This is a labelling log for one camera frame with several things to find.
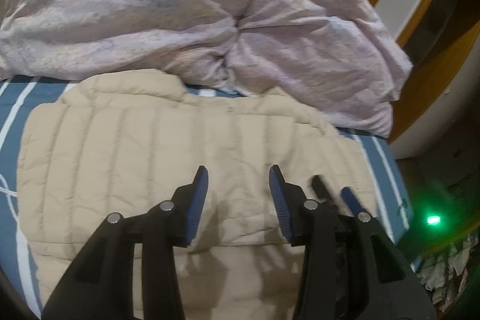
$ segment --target blue bed sheet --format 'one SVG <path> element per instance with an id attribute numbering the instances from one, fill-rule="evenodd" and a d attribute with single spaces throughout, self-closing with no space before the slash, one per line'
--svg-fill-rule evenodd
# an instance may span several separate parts
<path id="1" fill-rule="evenodd" d="M 18 227 L 16 166 L 25 121 L 33 108 L 54 102 L 71 83 L 47 77 L 15 76 L 0 83 L 0 266 L 30 309 L 40 315 L 36 265 Z M 188 87 L 196 95 L 239 97 L 208 88 Z M 409 228 L 409 197 L 384 139 L 367 132 L 339 129 L 360 143 L 373 178 L 377 215 L 385 231 L 397 242 Z"/>

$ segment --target crumpled blanket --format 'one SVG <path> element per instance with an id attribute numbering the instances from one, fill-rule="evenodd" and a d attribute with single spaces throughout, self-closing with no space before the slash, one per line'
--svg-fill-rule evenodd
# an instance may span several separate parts
<path id="1" fill-rule="evenodd" d="M 113 211 L 147 212 L 209 172 L 197 236 L 176 248 L 188 319 L 291 319 L 303 247 L 280 234 L 268 187 L 278 164 L 308 198 L 322 175 L 341 210 L 350 186 L 375 211 L 373 179 L 354 140 L 279 88 L 259 97 L 200 97 L 158 70 L 93 76 L 37 106 L 18 161 L 19 220 L 45 303 L 82 245 Z M 141 316 L 140 253 L 134 261 Z"/>
<path id="2" fill-rule="evenodd" d="M 0 79 L 158 68 L 387 136 L 411 64 L 367 0 L 7 0 Z"/>

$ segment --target blue and white striped sheet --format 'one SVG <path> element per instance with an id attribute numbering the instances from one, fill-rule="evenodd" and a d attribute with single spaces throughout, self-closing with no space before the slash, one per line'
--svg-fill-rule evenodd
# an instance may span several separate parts
<path id="1" fill-rule="evenodd" d="M 36 265 L 18 226 L 16 166 L 25 121 L 33 108 L 54 102 L 74 83 L 47 77 L 15 76 L 0 83 L 0 266 L 30 309 L 40 315 L 41 303 Z M 209 88 L 187 87 L 188 92 L 206 96 L 240 97 Z M 339 129 L 358 141 L 374 178 L 380 221 L 388 236 L 397 242 L 409 228 L 412 217 L 409 197 L 385 140 L 367 132 Z"/>

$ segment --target bed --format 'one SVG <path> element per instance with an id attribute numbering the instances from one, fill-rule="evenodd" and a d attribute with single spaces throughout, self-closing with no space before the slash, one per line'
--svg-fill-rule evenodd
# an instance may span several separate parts
<path id="1" fill-rule="evenodd" d="M 56 101 L 74 84 L 47 77 L 15 76 L 0 82 L 0 267 L 13 288 L 37 316 L 41 313 L 36 266 L 27 241 L 18 226 L 16 164 L 23 126 L 33 108 Z M 224 92 L 189 86 L 201 96 L 224 96 Z M 377 215 L 395 243 L 409 228 L 412 209 L 402 177 L 384 139 L 367 132 L 339 129 L 358 141 L 369 162 L 375 186 Z"/>

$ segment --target blue gripper pad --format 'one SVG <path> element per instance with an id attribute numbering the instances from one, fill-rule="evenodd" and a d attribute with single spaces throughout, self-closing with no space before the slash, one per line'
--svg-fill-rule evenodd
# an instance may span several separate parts
<path id="1" fill-rule="evenodd" d="M 281 176 L 278 166 L 272 166 L 268 172 L 268 185 L 270 186 L 270 193 L 272 193 L 273 203 L 277 211 L 278 222 L 283 237 L 291 243 L 292 240 L 292 213 L 287 205 L 285 195 L 282 187 L 285 180 Z"/>
<path id="2" fill-rule="evenodd" d="M 187 229 L 185 233 L 185 240 L 188 244 L 190 244 L 197 235 L 203 205 L 205 204 L 205 198 L 207 196 L 208 171 L 205 167 L 200 166 L 198 168 L 192 185 L 195 186 L 195 189 L 187 212 Z"/>
<path id="3" fill-rule="evenodd" d="M 340 196 L 354 216 L 359 214 L 361 211 L 365 211 L 365 208 L 360 204 L 357 197 L 355 197 L 353 191 L 349 187 L 344 187 L 340 191 Z"/>

